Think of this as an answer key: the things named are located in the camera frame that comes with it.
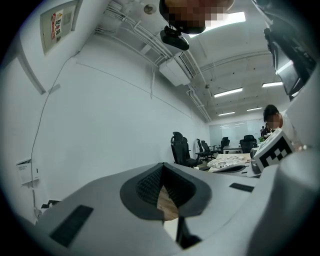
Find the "glass wall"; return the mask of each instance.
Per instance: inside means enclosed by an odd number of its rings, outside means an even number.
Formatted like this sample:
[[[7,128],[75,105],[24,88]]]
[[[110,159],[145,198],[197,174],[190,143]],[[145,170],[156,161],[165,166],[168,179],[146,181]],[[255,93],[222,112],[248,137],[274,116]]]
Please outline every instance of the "glass wall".
[[[210,145],[221,145],[222,138],[228,137],[230,146],[238,146],[240,140],[242,140],[245,135],[253,135],[257,142],[259,142],[260,130],[262,126],[265,125],[262,118],[210,125]]]

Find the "mesh vent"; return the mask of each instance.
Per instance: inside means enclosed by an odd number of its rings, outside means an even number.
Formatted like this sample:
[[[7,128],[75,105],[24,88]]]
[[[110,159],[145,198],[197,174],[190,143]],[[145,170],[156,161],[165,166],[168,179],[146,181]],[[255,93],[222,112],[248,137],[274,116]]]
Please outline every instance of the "mesh vent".
[[[194,66],[192,65],[191,61],[189,60],[188,56],[183,52],[179,58],[182,60],[182,62],[185,64],[186,68],[188,69],[188,71],[190,72],[191,76],[193,78],[195,78],[195,76],[197,75],[197,72],[194,68]]]
[[[136,185],[136,193],[141,200],[157,206],[162,186],[177,207],[184,205],[196,193],[194,184],[165,167],[140,180]]]
[[[157,206],[160,190],[163,186],[162,169],[158,169],[140,180],[136,185],[136,193],[141,200]]]
[[[205,182],[168,163],[158,163],[127,180],[120,189],[120,198],[137,217],[163,220],[164,213],[157,209],[163,186],[178,207],[179,217],[200,215],[211,198],[211,189]]]

